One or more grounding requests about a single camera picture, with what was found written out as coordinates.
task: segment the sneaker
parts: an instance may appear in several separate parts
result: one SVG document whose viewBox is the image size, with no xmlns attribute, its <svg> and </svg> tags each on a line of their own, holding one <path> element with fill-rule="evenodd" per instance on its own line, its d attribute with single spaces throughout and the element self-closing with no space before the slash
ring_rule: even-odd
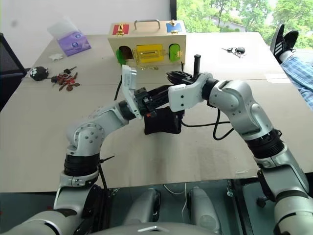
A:
<svg viewBox="0 0 313 235">
<path fill-rule="evenodd" d="M 284 28 L 285 25 L 281 24 L 277 27 L 276 32 L 274 33 L 272 42 L 270 44 L 270 51 L 275 56 L 276 60 L 281 64 L 281 60 L 279 59 L 279 56 L 284 53 L 286 50 L 290 50 L 290 47 L 285 42 L 284 39 Z"/>
<path fill-rule="evenodd" d="M 293 50 L 293 47 L 295 45 L 295 42 L 297 41 L 299 36 L 299 32 L 296 30 L 291 30 L 284 36 L 285 42 L 287 46 L 290 48 L 290 50 Z"/>
</svg>

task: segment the green door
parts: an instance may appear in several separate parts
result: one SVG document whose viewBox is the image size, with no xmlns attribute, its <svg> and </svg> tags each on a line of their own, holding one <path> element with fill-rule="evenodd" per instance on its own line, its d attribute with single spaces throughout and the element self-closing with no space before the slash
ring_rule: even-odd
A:
<svg viewBox="0 0 313 235">
<path fill-rule="evenodd" d="M 169 47 L 169 55 L 170 61 L 175 62 L 180 60 L 180 45 L 178 44 L 171 44 Z"/>
</svg>

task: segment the red square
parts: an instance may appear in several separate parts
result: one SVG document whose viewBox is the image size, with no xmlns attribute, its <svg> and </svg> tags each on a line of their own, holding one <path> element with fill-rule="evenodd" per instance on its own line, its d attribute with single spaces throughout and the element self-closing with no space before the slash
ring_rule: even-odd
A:
<svg viewBox="0 0 313 235">
<path fill-rule="evenodd" d="M 119 26 L 120 26 L 119 24 L 114 25 L 113 35 L 117 34 Z M 124 24 L 123 25 L 123 33 L 128 34 L 128 30 L 129 30 L 129 24 Z"/>
</svg>

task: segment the wooden box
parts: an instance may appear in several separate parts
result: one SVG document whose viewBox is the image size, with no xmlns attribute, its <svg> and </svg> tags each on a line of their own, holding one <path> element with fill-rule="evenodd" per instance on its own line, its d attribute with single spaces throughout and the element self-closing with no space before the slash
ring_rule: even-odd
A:
<svg viewBox="0 0 313 235">
<path fill-rule="evenodd" d="M 143 69 L 185 63 L 186 29 L 183 21 L 113 23 L 108 40 L 121 64 Z"/>
</svg>

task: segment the black pouch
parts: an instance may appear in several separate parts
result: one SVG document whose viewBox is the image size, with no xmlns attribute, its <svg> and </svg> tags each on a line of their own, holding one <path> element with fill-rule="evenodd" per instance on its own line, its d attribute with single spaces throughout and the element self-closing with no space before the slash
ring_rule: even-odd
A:
<svg viewBox="0 0 313 235">
<path fill-rule="evenodd" d="M 145 135 L 166 132 L 179 134 L 181 132 L 181 120 L 185 111 L 172 112 L 169 106 L 161 109 L 156 109 L 156 117 L 146 117 L 145 120 Z"/>
</svg>

